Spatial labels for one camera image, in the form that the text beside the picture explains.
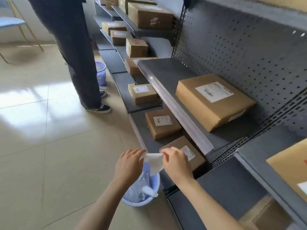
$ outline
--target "left hand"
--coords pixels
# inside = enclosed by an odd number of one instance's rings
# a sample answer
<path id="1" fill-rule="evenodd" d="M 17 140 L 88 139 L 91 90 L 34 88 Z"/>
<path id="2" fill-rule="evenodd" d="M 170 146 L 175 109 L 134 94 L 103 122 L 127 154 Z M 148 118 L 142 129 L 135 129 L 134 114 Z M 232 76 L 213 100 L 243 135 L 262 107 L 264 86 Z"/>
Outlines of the left hand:
<path id="1" fill-rule="evenodd" d="M 124 189 L 128 189 L 141 175 L 144 159 L 141 156 L 145 149 L 127 150 L 123 152 L 116 164 L 114 182 L 119 182 Z"/>

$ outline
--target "black sneaker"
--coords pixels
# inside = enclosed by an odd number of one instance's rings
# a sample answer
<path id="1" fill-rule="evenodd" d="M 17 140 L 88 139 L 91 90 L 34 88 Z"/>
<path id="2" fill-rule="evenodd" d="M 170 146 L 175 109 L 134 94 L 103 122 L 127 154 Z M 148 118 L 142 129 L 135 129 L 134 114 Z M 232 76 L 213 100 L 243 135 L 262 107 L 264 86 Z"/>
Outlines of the black sneaker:
<path id="1" fill-rule="evenodd" d="M 101 104 L 99 109 L 86 109 L 87 111 L 92 111 L 98 114 L 107 114 L 111 112 L 111 108 L 107 105 Z"/>
<path id="2" fill-rule="evenodd" d="M 108 94 L 107 94 L 107 92 L 106 91 L 104 91 L 104 90 L 101 90 L 100 91 L 100 96 L 101 97 L 105 97 L 105 96 L 107 96 Z"/>

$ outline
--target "trash can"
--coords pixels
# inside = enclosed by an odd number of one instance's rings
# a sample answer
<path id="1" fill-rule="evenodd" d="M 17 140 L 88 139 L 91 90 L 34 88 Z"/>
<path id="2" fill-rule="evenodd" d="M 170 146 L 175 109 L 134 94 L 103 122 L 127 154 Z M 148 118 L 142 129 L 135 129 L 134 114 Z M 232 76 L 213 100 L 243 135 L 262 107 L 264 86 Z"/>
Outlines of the trash can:
<path id="1" fill-rule="evenodd" d="M 150 167 L 150 165 L 149 165 L 148 163 L 144 162 L 143 171 L 146 171 L 147 168 L 148 168 L 148 166 Z M 149 182 L 150 182 L 150 184 L 149 184 L 150 187 L 151 187 L 154 191 L 158 192 L 159 187 L 160 187 L 160 174 L 157 173 L 157 174 L 155 174 L 155 175 L 153 175 L 153 176 L 150 176 Z M 150 203 L 153 199 L 154 199 L 154 197 L 148 195 L 147 198 L 146 198 L 144 201 L 139 202 L 139 203 L 133 203 L 133 202 L 130 202 L 130 201 L 126 200 L 126 199 L 125 199 L 125 196 L 124 196 L 124 197 L 122 198 L 122 201 L 123 201 L 125 204 L 127 204 L 127 205 L 129 205 L 129 206 L 132 206 L 132 207 L 141 207 L 141 206 L 144 206 L 144 205 Z"/>
<path id="2" fill-rule="evenodd" d="M 106 86 L 106 65 L 102 62 L 96 62 L 96 69 L 99 86 Z"/>

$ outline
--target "white wall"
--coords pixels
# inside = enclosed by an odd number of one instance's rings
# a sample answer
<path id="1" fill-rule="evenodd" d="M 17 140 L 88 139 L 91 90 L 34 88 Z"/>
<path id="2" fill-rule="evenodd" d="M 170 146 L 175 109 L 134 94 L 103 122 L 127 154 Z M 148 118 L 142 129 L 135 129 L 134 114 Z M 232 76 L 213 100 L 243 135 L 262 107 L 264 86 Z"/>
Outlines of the white wall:
<path id="1" fill-rule="evenodd" d="M 53 42 L 53 36 L 49 34 L 48 30 L 40 22 L 35 12 L 33 11 L 28 0 L 13 0 L 19 11 L 25 18 L 26 22 L 36 35 L 36 37 L 42 42 Z M 94 32 L 95 21 L 92 14 L 95 13 L 94 0 L 86 0 L 87 3 L 83 4 L 85 18 L 87 22 L 88 31 L 90 34 Z M 0 8 L 0 16 L 13 16 L 9 9 Z M 24 33 L 29 41 L 33 41 L 31 34 L 26 26 L 22 26 Z M 22 35 L 20 34 L 18 27 L 8 27 L 0 29 L 0 43 L 7 42 L 24 42 Z"/>

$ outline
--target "sunlight on floor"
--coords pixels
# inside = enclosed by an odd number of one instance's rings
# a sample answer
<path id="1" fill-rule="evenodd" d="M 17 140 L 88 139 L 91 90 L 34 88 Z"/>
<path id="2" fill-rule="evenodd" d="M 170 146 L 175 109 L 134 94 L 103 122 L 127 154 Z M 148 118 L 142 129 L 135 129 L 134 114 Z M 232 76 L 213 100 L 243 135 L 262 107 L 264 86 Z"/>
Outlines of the sunlight on floor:
<path id="1" fill-rule="evenodd" d="M 112 112 L 84 110 L 56 45 L 1 45 L 0 229 L 72 229 L 112 180 L 119 155 L 139 148 L 107 72 Z M 95 52 L 96 61 L 102 61 Z M 179 229 L 162 192 L 121 203 L 110 229 Z"/>

